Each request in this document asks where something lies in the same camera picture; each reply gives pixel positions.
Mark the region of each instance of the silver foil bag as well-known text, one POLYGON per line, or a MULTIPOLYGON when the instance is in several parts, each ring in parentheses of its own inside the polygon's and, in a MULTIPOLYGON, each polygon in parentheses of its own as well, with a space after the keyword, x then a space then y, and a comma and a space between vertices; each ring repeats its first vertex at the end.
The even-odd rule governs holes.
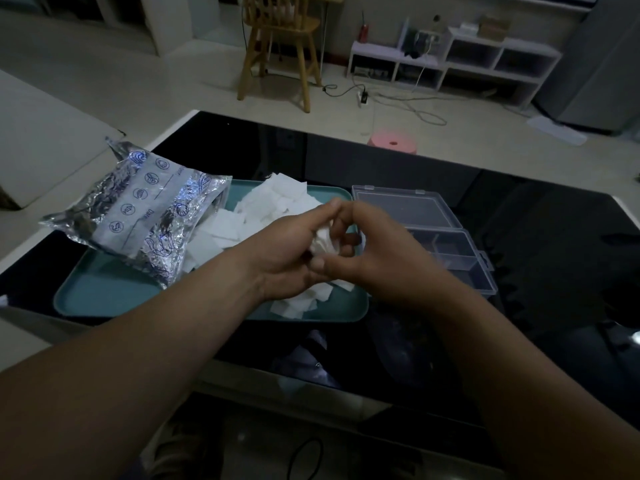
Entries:
POLYGON ((76 204, 40 223, 118 257, 166 288, 180 277, 204 212, 224 208, 232 177, 186 168, 126 141, 108 144, 120 160, 115 169, 76 204))

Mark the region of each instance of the clear plastic box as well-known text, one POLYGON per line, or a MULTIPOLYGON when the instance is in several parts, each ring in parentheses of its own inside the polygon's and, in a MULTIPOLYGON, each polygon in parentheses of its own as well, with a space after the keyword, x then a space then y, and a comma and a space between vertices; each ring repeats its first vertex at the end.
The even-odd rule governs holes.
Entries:
POLYGON ((424 229, 407 226, 407 230, 441 265, 460 281, 484 296, 493 296, 497 286, 488 262, 476 249, 470 234, 464 229, 424 229))
POLYGON ((354 185, 351 194, 354 200, 362 200, 386 210, 391 217, 407 227, 462 229, 458 218, 436 192, 354 185))

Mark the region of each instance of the white label on bag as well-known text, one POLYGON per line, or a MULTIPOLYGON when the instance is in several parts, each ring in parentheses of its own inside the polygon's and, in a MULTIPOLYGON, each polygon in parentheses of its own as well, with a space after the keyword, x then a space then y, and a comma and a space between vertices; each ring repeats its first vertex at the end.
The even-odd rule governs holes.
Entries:
POLYGON ((93 233, 93 240, 134 258, 192 174, 190 168, 149 153, 93 233))

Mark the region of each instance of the red can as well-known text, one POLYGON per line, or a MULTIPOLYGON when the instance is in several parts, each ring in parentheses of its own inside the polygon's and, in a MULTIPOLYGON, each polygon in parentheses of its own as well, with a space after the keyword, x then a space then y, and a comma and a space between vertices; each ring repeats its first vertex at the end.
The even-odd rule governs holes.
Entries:
POLYGON ((365 23, 360 27, 360 33, 358 34, 358 42, 367 43, 369 39, 369 26, 365 23))

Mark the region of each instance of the hand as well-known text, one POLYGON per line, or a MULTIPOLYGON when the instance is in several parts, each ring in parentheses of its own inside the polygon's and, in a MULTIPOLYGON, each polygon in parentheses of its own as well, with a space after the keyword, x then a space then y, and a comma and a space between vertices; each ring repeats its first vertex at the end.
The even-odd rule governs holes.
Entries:
MULTIPOLYGON (((316 283, 328 281, 322 273, 309 269, 312 256, 308 249, 316 231, 329 224, 340 209, 341 201, 335 198, 299 216, 281 217, 230 250, 257 276, 261 300, 291 298, 316 283)), ((348 237, 341 255, 353 256, 357 243, 357 239, 348 237)))
POLYGON ((367 238, 363 254, 317 256, 310 263, 315 273, 357 284, 377 298, 413 308, 429 307, 462 285, 384 210, 364 202, 343 202, 333 220, 332 239, 353 242, 346 233, 352 224, 367 238))

